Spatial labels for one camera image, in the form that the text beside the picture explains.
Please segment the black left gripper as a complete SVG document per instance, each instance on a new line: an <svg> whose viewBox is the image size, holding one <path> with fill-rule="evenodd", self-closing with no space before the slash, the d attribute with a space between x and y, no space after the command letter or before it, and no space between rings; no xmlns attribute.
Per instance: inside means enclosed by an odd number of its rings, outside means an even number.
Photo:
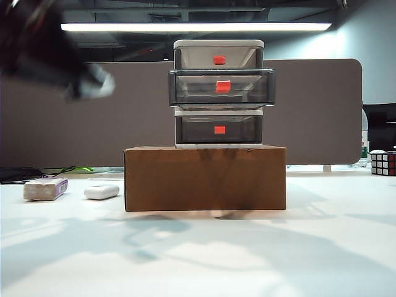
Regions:
<svg viewBox="0 0 396 297"><path fill-rule="evenodd" d="M92 75L73 44L50 44L42 54L40 70L45 82L64 88L75 101L87 98L83 87L91 82Z"/></svg>

